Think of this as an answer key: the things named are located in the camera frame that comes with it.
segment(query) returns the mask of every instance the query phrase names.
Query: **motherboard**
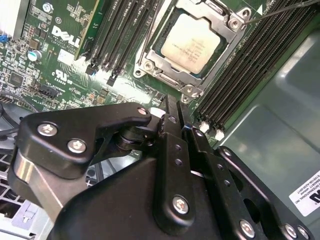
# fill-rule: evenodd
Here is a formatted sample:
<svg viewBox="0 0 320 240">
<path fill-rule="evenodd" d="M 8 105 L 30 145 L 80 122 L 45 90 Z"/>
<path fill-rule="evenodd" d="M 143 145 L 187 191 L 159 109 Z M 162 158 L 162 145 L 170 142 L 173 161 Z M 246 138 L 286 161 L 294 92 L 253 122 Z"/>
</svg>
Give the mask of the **motherboard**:
<svg viewBox="0 0 320 240">
<path fill-rule="evenodd" d="M 28 108 L 9 92 L 39 112 L 125 102 L 150 109 L 170 94 L 220 140 L 319 18 L 310 6 L 246 22 L 296 2 L 18 0 L 1 6 L 25 17 L 0 23 L 0 101 Z"/>
</svg>

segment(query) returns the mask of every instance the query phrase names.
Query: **white sticker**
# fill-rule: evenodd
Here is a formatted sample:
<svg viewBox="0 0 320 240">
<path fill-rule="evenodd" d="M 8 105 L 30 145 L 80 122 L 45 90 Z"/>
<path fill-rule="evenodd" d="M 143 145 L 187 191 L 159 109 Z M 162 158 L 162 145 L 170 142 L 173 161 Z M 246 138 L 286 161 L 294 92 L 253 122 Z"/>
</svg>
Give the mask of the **white sticker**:
<svg viewBox="0 0 320 240">
<path fill-rule="evenodd" d="M 319 208 L 320 171 L 291 193 L 289 198 L 304 217 Z"/>
<path fill-rule="evenodd" d="M 60 53 L 59 53 L 59 56 L 58 56 L 58 61 L 59 62 L 62 62 L 64 64 L 67 64 L 69 66 L 72 65 L 72 63 L 74 62 L 75 60 L 75 56 L 72 55 L 71 53 L 61 49 L 60 50 Z"/>
</svg>

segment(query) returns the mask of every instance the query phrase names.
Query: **black wire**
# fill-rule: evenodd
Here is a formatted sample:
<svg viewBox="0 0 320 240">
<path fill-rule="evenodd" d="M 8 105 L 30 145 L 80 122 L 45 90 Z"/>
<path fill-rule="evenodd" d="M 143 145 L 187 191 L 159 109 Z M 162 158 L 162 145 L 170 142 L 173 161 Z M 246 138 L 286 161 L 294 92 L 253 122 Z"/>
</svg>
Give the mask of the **black wire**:
<svg viewBox="0 0 320 240">
<path fill-rule="evenodd" d="M 2 130 L 2 131 L 0 131 L 0 137 L 10 135 L 10 134 L 16 134 L 18 132 L 18 130 L 19 130 L 19 128 L 11 128 L 8 130 Z"/>
<path fill-rule="evenodd" d="M 101 182 L 104 178 L 104 171 L 102 169 L 101 162 L 98 162 L 94 165 L 95 168 L 95 175 L 96 175 L 96 180 L 98 182 Z"/>
<path fill-rule="evenodd" d="M 38 113 L 39 111 L 33 106 L 31 105 L 31 103 L 29 103 L 27 100 L 25 100 L 23 97 L 18 96 L 12 92 L 8 92 L 8 91 L 0 91 L 0 96 L 11 96 L 21 102 L 23 102 L 24 104 L 26 104 L 29 108 L 31 108 L 31 110 L 35 113 Z"/>
<path fill-rule="evenodd" d="M 0 154 L 1 155 L 10 155 L 10 156 L 12 156 L 14 154 L 14 150 L 13 149 L 0 148 Z"/>
<path fill-rule="evenodd" d="M 253 24 L 253 23 L 261 21 L 262 19 L 266 19 L 266 18 L 272 17 L 274 15 L 277 15 L 277 14 L 280 14 L 280 13 L 283 13 L 283 12 L 286 12 L 286 11 L 289 11 L 289 10 L 308 7 L 308 6 L 311 6 L 311 5 L 316 4 L 316 3 L 320 3 L 320 0 L 308 0 L 308 1 L 302 1 L 302 2 L 299 2 L 299 3 L 295 3 L 295 4 L 292 4 L 292 5 L 286 6 L 284 8 L 281 8 L 279 10 L 267 13 L 266 15 L 264 15 L 262 17 L 259 17 L 257 19 L 253 19 L 253 20 L 247 21 L 244 24 L 245 25 Z"/>
</svg>

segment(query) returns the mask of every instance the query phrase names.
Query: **electrolytic capacitor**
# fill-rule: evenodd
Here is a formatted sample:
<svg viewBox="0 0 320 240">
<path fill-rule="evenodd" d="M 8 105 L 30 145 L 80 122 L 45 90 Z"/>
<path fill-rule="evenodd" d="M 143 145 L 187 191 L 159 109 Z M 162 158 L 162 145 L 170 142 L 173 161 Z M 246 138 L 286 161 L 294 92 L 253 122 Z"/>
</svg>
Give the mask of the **electrolytic capacitor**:
<svg viewBox="0 0 320 240">
<path fill-rule="evenodd" d="M 34 50 L 34 51 L 29 51 L 28 52 L 28 59 L 31 62 L 36 62 L 39 61 L 42 58 L 42 54 L 40 51 L 38 50 Z"/>
</svg>

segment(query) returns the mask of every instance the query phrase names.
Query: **screw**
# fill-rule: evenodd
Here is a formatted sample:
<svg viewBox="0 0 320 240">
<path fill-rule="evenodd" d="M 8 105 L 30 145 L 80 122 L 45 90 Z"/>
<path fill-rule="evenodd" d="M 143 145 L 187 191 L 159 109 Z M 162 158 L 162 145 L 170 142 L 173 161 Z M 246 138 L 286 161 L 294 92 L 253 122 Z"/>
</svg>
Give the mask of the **screw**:
<svg viewBox="0 0 320 240">
<path fill-rule="evenodd" d="M 296 231 L 294 230 L 294 228 L 292 226 L 290 226 L 289 224 L 285 224 L 284 227 L 285 227 L 285 230 L 287 231 L 287 233 L 291 237 L 293 237 L 294 239 L 297 238 L 297 233 L 296 233 Z"/>
<path fill-rule="evenodd" d="M 240 227 L 244 234 L 247 235 L 249 238 L 253 239 L 255 237 L 255 231 L 248 221 L 241 220 Z"/>
<path fill-rule="evenodd" d="M 203 137 L 203 136 L 204 136 L 204 134 L 203 134 L 200 130 L 198 130 L 198 129 L 195 130 L 195 133 L 196 133 L 199 137 Z"/>
<path fill-rule="evenodd" d="M 68 142 L 68 149 L 75 154 L 82 154 L 87 147 L 82 140 L 74 139 Z"/>
<path fill-rule="evenodd" d="M 154 65 L 152 62 L 146 61 L 143 67 L 145 70 L 151 71 L 154 68 Z"/>
<path fill-rule="evenodd" d="M 44 123 L 39 125 L 37 130 L 38 130 L 38 133 L 47 137 L 52 137 L 56 135 L 58 132 L 58 129 L 54 125 L 49 123 Z"/>
<path fill-rule="evenodd" d="M 139 108 L 138 108 L 138 112 L 139 112 L 140 114 L 142 114 L 142 115 L 147 115 L 147 110 L 145 110 L 145 109 L 142 108 L 142 107 L 139 107 Z"/>
<path fill-rule="evenodd" d="M 44 3 L 44 4 L 42 5 L 42 9 L 43 9 L 43 11 L 44 11 L 45 13 L 47 13 L 47 14 L 52 14 L 53 11 L 54 11 L 54 7 L 53 7 L 50 3 L 48 3 L 48 2 L 46 2 L 46 3 Z"/>
<path fill-rule="evenodd" d="M 304 236 L 305 239 L 309 239 L 307 231 L 302 226 L 298 226 L 298 230 L 302 234 L 302 236 Z"/>
<path fill-rule="evenodd" d="M 174 116 L 169 116 L 169 120 L 174 124 L 177 123 L 177 119 Z"/>
<path fill-rule="evenodd" d="M 230 20 L 229 25 L 231 29 L 237 29 L 239 27 L 239 22 L 237 19 L 233 18 Z"/>
<path fill-rule="evenodd" d="M 224 148 L 223 151 L 224 151 L 225 155 L 231 157 L 231 152 L 228 149 Z"/>
<path fill-rule="evenodd" d="M 172 200 L 174 209 L 180 214 L 187 214 L 189 206 L 186 200 L 180 196 L 175 196 Z"/>
<path fill-rule="evenodd" d="M 242 13 L 242 16 L 244 16 L 245 18 L 248 17 L 250 14 L 249 10 L 244 10 Z"/>
</svg>

